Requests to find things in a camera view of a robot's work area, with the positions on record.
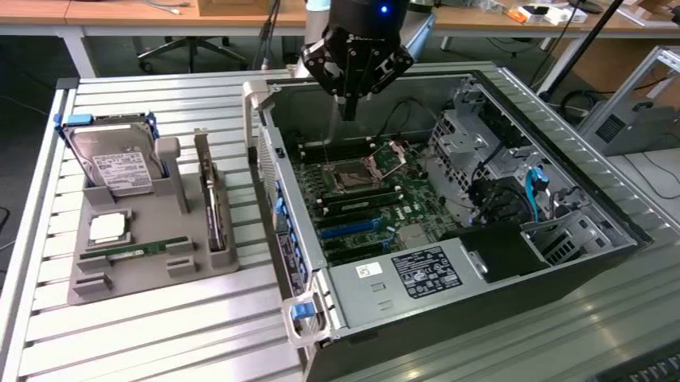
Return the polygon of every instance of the slotted metal table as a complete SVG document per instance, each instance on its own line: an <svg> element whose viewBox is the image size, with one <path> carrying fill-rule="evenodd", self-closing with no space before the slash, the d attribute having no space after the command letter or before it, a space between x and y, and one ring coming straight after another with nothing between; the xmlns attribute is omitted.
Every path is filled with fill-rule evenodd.
<svg viewBox="0 0 680 382"><path fill-rule="evenodd" d="M415 70L481 70L658 240L563 300L340 379L350 381L584 380L680 337L678 228L654 202L537 106L529 89L489 62ZM272 71L268 78L286 78ZM195 172L193 134L210 132L226 173L242 269L83 306L66 303L83 174L49 123L0 299L3 381L301 381L304 369L281 320L281 295L248 168L242 83L261 72L81 80L55 94L57 114L150 110L182 144Z"/></svg>

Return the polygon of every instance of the gray floor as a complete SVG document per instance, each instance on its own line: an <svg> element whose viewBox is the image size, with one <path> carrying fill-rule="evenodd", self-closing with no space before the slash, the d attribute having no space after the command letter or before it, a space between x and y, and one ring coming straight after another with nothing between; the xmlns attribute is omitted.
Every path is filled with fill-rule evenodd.
<svg viewBox="0 0 680 382"><path fill-rule="evenodd" d="M519 53L512 58L484 38L459 38L452 50L439 49L440 37L433 37L424 50L423 62L447 62L469 60L493 60L507 66L524 80L529 80L537 65L546 56L539 48ZM505 50L524 50L533 41L527 43L496 43ZM151 49L163 44L162 37L145 37L143 45ZM281 39L273 43L273 67L281 68ZM133 39L129 37L91 37L90 46L101 76L141 76ZM256 37L233 37L232 48L252 60L257 47ZM150 60L158 74L185 73L187 71L187 52L179 50ZM201 51L195 60L197 72L222 72L238 70L238 64L226 60L213 52ZM31 74L41 82L31 79ZM62 77L78 76L65 44L58 37L0 37L0 206L10 209L12 215L0 232L0 247L14 240L19 230L22 211L34 173L39 143L46 128L47 118L39 112L18 106L4 96L22 103L50 110L53 90L57 80ZM576 88L584 88L583 81L571 76L554 97ZM0 270L7 269L11 248L0 252Z"/></svg>

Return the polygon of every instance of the hard drive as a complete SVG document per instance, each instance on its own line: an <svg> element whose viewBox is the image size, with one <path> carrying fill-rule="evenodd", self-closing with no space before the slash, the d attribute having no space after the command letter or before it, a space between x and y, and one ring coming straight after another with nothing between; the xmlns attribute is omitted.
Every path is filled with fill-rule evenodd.
<svg viewBox="0 0 680 382"><path fill-rule="evenodd" d="M114 197L154 191L166 176L155 153L154 115L73 115L58 128L81 163L89 186L106 186Z"/></svg>

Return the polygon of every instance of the green circuit board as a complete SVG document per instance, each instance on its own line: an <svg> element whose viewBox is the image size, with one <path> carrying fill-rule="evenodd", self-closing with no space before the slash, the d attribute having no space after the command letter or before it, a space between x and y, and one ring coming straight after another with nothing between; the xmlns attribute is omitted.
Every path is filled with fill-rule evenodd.
<svg viewBox="0 0 680 382"><path fill-rule="evenodd" d="M449 210L440 204L440 195L427 175L423 176L419 156L407 151L404 157L407 163L381 181L372 176L365 158L344 158L321 163L294 160L296 177L317 235L326 258L334 265L409 248L408 243L401 240L403 227L413 228L415 224L420 225L427 236L420 237L420 240L429 243L437 242L443 234L461 227L459 220L464 217L452 216ZM379 150L373 158L384 174L400 164L399 156L391 147ZM396 186L401 188L399 193L353 199L354 195L362 195L372 190L395 189ZM344 208L349 209L346 211L338 209L337 214L328 217L320 206L320 199L330 200L334 197L349 199L344 203ZM369 207L365 200L376 203ZM376 220L377 228L370 231L333 238L322 237L325 229Z"/></svg>

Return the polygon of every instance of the metal rod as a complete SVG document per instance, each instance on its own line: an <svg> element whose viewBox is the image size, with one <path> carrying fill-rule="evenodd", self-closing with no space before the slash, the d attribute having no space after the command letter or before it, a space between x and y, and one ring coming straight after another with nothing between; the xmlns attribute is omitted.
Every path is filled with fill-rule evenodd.
<svg viewBox="0 0 680 382"><path fill-rule="evenodd" d="M563 71L558 74L558 77L555 78L555 81L551 84L548 90L546 92L543 92L542 94L539 94L539 97L542 97L542 99L544 101L548 102L551 100L551 96L554 95L555 90L558 89L558 87L563 83L564 78L567 78L567 75L570 74L570 72L574 69L574 66L576 65L576 63L582 59L582 56L584 55L586 50L588 49L588 47L594 43L595 38L600 34L600 31L606 27L607 22L610 21L610 19L615 15L615 12L619 9L619 7L620 7L623 2L624 2L624 0L615 0L611 3L610 8L607 8L607 11L603 14L603 17L598 21L598 24L595 25L594 30L591 30L591 33L588 33L588 36L586 37L584 43L576 49L576 53L574 54L572 58L570 58L568 63L564 65Z"/></svg>

